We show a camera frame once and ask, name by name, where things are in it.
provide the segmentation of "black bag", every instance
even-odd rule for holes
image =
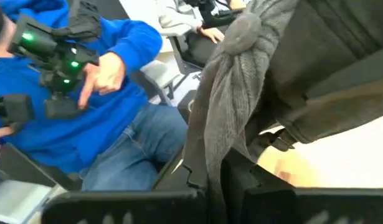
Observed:
[[[257,117],[285,127],[269,136],[283,151],[383,116],[383,0],[301,0],[265,92]]]

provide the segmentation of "blue sweatshirt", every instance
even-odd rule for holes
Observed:
[[[65,0],[0,0],[0,6],[14,22],[23,13],[53,28],[68,24],[69,7]],[[100,55],[108,51],[119,55],[127,75],[152,61],[161,49],[161,36],[144,22],[102,19],[102,27],[101,38],[87,47]],[[50,93],[39,86],[39,74],[27,67],[29,63],[27,58],[0,58],[0,95],[27,94],[35,110],[35,120],[2,140],[64,172],[78,172],[91,165],[147,103],[145,92],[126,76],[119,91],[104,96],[93,94],[88,102],[91,109],[78,118],[46,119],[44,100],[50,98]],[[77,101],[79,95],[80,88],[70,97]]]

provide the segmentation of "strap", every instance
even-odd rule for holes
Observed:
[[[281,152],[295,149],[293,145],[298,142],[285,128],[275,133],[263,133],[260,137],[263,138],[268,145],[275,147]]]

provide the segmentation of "jeans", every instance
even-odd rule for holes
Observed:
[[[186,139],[187,124],[171,106],[147,104],[120,137],[81,171],[82,190],[150,190],[158,172]]]

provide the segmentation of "gray cloth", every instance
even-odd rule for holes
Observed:
[[[231,147],[249,156],[244,127],[257,106],[270,59],[298,1],[251,1],[230,25],[202,72],[184,150],[205,148],[212,223],[227,223],[221,163]]]

